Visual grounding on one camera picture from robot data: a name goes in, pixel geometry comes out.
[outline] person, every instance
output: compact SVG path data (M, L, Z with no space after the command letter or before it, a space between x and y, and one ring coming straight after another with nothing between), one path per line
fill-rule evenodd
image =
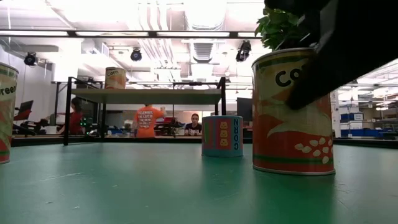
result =
M137 128L137 138L154 138L155 137L155 123L156 119L163 118L166 110L163 107L157 110L152 105L145 105L139 109L135 115L135 122Z
M199 124L199 115L194 113L191 116L192 123L185 126L185 135L196 136L201 135L201 124Z
M81 108L81 101L79 98L73 98L71 100L71 107L73 112L70 113L69 119L69 134L83 134L83 129L80 126L80 120L83 117L83 109ZM65 131L65 125L57 132L57 134L63 134Z

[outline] ceiling duct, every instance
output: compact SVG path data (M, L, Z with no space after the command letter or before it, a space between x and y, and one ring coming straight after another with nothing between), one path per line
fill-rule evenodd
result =
M226 13L226 0L185 0L184 6L187 30L223 30ZM205 42L195 40L190 44L190 53L192 55L192 59L197 63L209 63L213 58L214 49L216 49L216 44L211 43L209 40L206 40ZM211 73L197 75L203 75L207 77L208 75L211 75Z

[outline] laboratory room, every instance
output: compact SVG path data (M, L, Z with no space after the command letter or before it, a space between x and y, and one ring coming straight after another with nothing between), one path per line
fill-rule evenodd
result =
M395 223L398 60L292 109L305 15L0 1L0 223Z

